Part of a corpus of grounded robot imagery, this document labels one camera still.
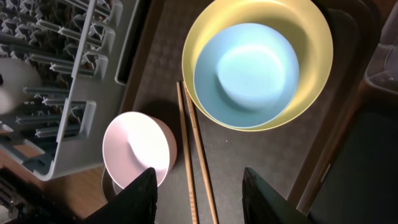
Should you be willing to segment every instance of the gray dish rack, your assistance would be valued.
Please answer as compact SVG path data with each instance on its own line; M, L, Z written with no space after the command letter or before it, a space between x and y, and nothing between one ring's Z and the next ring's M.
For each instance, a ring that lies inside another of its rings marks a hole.
M0 150L44 181L103 163L103 136L119 111L119 74L144 1L3 0L1 56L33 63L46 78L21 90L31 101L0 116ZM59 42L62 50L51 51Z

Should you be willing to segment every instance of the blue bowl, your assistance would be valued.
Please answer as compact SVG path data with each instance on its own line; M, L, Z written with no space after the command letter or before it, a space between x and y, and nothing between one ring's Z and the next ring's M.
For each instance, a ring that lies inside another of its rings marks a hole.
M193 82L203 109L233 128L255 128L278 117L300 78L289 41L260 24L222 30L201 51Z

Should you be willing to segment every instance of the stacked bowls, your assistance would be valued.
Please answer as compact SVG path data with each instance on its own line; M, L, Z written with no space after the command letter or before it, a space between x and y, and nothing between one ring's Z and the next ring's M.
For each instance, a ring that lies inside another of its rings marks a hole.
M310 0L215 0L188 33L182 70L207 117L263 131L316 100L332 59L328 23Z

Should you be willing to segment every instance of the chopstick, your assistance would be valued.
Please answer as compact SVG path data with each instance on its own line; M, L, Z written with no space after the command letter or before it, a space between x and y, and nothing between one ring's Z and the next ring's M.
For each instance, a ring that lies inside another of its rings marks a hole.
M184 86L185 99L187 101L187 106L189 109L189 115L191 118L191 123L192 123L192 128L193 128L193 136L195 137L195 144L197 146L201 173L203 175L203 180L205 181L206 194L207 194L207 199L209 200L211 216L213 217L213 223L218 224L216 204L214 202L213 190L211 189L209 173L208 173L207 167L206 167L205 152L201 146L201 137L200 137L199 128L197 125L198 124L197 116L196 116L195 110L192 105L192 100L189 97L189 95L187 94L188 90L187 90L187 87L185 86L185 82L183 82L183 86Z
M196 195L195 195L195 183L193 182L193 176L192 176L191 154L189 151L187 126L185 124L185 113L184 113L184 105L183 105L183 100L182 100L182 92L181 92L180 82L177 82L177 94L178 94L178 105L180 108L182 144L183 144L184 158L185 158L185 169L187 170L189 200L191 203L191 213L192 213L192 223L197 224L198 223L197 199L196 199Z

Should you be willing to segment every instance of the pink cup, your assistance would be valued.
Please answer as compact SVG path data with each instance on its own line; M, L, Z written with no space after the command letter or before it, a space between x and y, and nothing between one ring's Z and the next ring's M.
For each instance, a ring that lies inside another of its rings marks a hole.
M163 121L143 113L127 112L108 126L103 157L109 175L122 189L149 167L155 169L159 186L175 163L177 144L173 132Z

